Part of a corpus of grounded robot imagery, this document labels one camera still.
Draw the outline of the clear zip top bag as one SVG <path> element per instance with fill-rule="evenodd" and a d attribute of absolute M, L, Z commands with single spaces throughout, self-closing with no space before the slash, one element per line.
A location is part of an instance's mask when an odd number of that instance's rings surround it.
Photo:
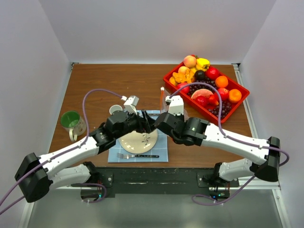
<path fill-rule="evenodd" d="M 164 113 L 168 111 L 169 104 L 165 102 L 166 96 L 170 96 L 169 92 L 165 90 L 164 87 L 161 87 L 161 97 L 160 97 L 160 112 Z M 188 120 L 189 116 L 187 111 L 184 109 L 184 119 Z"/>

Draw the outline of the red apple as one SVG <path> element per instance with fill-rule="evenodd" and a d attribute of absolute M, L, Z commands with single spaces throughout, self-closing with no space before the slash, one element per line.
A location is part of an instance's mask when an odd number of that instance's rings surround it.
<path fill-rule="evenodd" d="M 177 84 L 176 87 L 178 89 L 181 89 L 181 92 L 188 94 L 190 92 L 190 86 L 187 86 L 188 83 L 184 82 L 184 83 L 180 83 Z"/>
<path fill-rule="evenodd" d="M 209 69 L 205 72 L 205 75 L 211 80 L 216 80 L 220 76 L 220 73 L 216 68 L 210 66 Z"/>
<path fill-rule="evenodd" d="M 221 98 L 222 101 L 226 101 L 229 98 L 229 91 L 226 88 L 219 88 L 217 92 L 214 93 L 214 97 L 217 101 Z"/>

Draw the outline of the red apple back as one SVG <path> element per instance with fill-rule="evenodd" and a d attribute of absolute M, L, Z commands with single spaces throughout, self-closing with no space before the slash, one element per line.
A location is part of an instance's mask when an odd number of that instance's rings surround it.
<path fill-rule="evenodd" d="M 220 76 L 220 73 L 216 68 L 210 66 L 209 69 L 205 72 L 205 75 L 211 80 L 216 80 Z"/>

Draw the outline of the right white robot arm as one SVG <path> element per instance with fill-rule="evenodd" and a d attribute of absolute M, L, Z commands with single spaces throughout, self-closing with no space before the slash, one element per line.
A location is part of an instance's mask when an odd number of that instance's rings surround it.
<path fill-rule="evenodd" d="M 242 157 L 233 162 L 215 164 L 213 173 L 204 178 L 210 185 L 221 187 L 240 177 L 255 176 L 263 181 L 277 182 L 279 175 L 279 140 L 261 140 L 221 130 L 218 126 L 195 117 L 162 113 L 155 127 L 176 144 L 207 146 L 222 149 Z"/>

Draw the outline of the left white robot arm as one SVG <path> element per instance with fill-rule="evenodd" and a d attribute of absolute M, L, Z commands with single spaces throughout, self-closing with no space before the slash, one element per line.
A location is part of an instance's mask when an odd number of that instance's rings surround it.
<path fill-rule="evenodd" d="M 155 120 L 145 110 L 141 114 L 115 111 L 84 139 L 51 154 L 28 154 L 15 174 L 15 180 L 28 203 L 44 197 L 54 183 L 51 178 L 70 165 L 100 154 L 128 133 L 151 133 Z"/>

